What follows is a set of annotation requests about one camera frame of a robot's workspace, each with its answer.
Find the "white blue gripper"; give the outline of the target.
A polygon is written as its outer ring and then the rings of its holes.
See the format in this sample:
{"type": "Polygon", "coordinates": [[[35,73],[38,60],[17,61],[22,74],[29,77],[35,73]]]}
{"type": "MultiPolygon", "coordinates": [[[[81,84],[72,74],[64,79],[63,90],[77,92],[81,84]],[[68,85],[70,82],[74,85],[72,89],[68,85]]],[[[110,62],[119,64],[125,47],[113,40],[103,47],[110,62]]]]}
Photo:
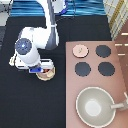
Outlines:
{"type": "Polygon", "coordinates": [[[28,65],[21,59],[16,58],[14,65],[20,70],[27,70],[29,73],[43,73],[45,69],[50,70],[54,67],[51,59],[40,59],[36,64],[28,65]]]}

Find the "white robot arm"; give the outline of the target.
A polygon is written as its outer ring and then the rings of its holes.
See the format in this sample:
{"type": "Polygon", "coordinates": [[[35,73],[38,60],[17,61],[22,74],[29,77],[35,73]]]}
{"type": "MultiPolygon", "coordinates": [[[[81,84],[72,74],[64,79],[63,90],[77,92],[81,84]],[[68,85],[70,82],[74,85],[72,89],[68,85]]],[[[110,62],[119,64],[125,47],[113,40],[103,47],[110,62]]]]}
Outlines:
{"type": "Polygon", "coordinates": [[[42,59],[39,49],[52,50],[59,44],[57,24],[51,0],[36,0],[44,9],[46,27],[25,27],[15,42],[14,65],[30,73],[43,72],[54,67],[51,59],[42,59]]]}

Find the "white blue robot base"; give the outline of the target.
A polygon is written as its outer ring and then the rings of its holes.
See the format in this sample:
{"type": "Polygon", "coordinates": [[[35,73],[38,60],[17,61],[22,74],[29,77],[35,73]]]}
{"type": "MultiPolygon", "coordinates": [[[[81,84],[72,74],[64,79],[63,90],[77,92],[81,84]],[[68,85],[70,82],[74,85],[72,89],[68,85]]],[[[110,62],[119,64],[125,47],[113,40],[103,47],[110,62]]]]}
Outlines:
{"type": "Polygon", "coordinates": [[[67,0],[54,0],[53,7],[55,14],[64,14],[67,11],[67,0]]]}

